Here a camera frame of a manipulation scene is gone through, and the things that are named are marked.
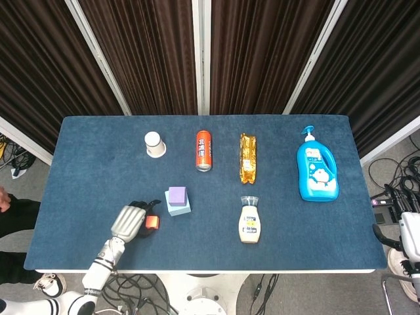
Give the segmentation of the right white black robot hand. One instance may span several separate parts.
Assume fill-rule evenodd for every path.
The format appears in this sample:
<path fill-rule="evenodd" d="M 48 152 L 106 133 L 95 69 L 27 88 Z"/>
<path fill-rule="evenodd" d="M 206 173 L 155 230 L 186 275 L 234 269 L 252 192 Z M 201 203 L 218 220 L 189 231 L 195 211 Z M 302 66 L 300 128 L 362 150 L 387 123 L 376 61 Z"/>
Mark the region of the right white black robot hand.
<path fill-rule="evenodd" d="M 378 224 L 373 224 L 375 237 L 385 246 L 402 252 L 406 261 L 403 264 L 414 282 L 419 282 L 419 213 L 403 212 L 398 221 L 399 240 L 392 240 L 383 235 Z"/>

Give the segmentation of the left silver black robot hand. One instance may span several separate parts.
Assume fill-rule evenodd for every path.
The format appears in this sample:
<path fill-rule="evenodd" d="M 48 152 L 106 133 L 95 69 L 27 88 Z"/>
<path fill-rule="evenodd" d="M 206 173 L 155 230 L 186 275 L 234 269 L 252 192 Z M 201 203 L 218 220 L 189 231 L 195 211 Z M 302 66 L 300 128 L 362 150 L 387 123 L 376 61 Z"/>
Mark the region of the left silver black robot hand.
<path fill-rule="evenodd" d="M 135 238 L 147 238 L 159 229 L 160 217 L 154 213 L 154 207 L 161 203 L 155 199 L 149 203 L 132 201 L 123 207 L 111 227 L 111 234 L 129 243 Z"/>

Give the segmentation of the bystander bare hand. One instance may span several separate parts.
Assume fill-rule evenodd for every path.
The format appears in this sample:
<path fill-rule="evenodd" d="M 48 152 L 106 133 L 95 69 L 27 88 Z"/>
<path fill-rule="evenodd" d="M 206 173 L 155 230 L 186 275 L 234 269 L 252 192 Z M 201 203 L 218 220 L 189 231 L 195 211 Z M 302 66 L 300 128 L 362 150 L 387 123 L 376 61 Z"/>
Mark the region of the bystander bare hand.
<path fill-rule="evenodd" d="M 7 191 L 1 186 L 0 187 L 0 210 L 2 213 L 9 210 L 11 206 L 11 198 Z"/>

